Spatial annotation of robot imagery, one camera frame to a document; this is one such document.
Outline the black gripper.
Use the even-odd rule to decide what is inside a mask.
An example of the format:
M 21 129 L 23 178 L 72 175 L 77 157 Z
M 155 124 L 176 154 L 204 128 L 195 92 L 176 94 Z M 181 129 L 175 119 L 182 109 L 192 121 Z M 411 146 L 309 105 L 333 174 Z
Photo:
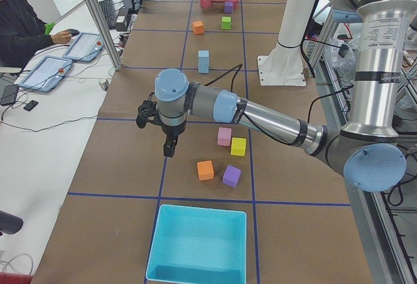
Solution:
M 158 109 L 157 101 L 152 101 L 153 96 L 154 92 L 151 92 L 138 107 L 136 124 L 140 129 L 143 129 L 147 123 L 159 126 L 165 134 L 164 156 L 172 158 L 175 154 L 178 137 L 186 128 L 186 116 L 185 114 L 176 118 L 164 116 Z

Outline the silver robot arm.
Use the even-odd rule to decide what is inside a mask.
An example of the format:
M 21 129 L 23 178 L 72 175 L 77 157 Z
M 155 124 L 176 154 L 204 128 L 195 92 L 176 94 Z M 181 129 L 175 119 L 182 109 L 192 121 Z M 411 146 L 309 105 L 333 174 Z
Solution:
M 147 123 L 161 127 L 167 157 L 174 155 L 188 115 L 243 124 L 304 149 L 361 190 L 387 190 L 403 178 L 407 166 L 392 119 L 406 32 L 415 10 L 416 0 L 333 0 L 336 21 L 362 24 L 349 119 L 338 131 L 190 82 L 174 68 L 157 75 L 155 90 L 139 106 L 136 123 L 140 128 Z

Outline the person's hand on mouse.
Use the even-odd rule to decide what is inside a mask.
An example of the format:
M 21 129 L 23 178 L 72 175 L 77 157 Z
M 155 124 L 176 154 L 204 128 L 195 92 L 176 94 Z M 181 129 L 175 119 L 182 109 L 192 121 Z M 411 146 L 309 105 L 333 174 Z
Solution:
M 71 41 L 72 34 L 68 30 L 60 31 L 54 35 L 51 35 L 51 39 L 54 44 L 67 44 Z

